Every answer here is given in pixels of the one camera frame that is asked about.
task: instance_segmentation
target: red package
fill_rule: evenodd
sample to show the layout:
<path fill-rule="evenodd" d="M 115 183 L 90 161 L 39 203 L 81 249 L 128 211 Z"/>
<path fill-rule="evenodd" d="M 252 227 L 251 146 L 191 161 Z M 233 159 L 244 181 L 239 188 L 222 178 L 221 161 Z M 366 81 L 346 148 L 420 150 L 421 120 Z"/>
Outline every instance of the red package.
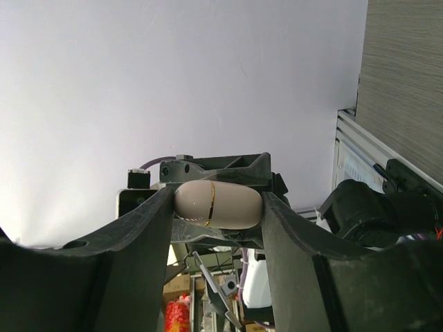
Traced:
<path fill-rule="evenodd" d="M 165 313 L 165 332 L 189 332 L 188 299 L 169 302 Z"/>

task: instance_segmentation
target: purple cable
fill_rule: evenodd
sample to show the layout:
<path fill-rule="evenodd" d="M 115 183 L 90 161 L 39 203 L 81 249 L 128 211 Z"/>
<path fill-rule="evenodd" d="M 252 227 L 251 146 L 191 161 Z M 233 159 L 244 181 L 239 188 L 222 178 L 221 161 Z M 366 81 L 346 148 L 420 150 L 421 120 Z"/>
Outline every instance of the purple cable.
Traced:
<path fill-rule="evenodd" d="M 243 305 L 243 286 L 244 282 L 246 281 L 246 274 L 248 272 L 248 249 L 242 248 L 242 259 L 243 259 L 243 268 L 242 268 L 242 275 L 240 275 L 240 285 L 238 290 L 238 299 L 240 301 L 240 304 Z M 274 329 L 275 326 L 272 324 L 265 324 L 262 322 L 255 322 L 256 324 L 260 325 L 261 327 L 264 327 L 266 329 Z"/>
<path fill-rule="evenodd" d="M 164 160 L 175 160 L 176 158 L 173 156 L 167 156 L 167 157 L 161 157 L 161 158 L 157 158 L 151 161 L 148 161 L 147 163 L 143 164 L 140 166 L 141 169 L 148 169 L 156 164 L 161 163 Z"/>

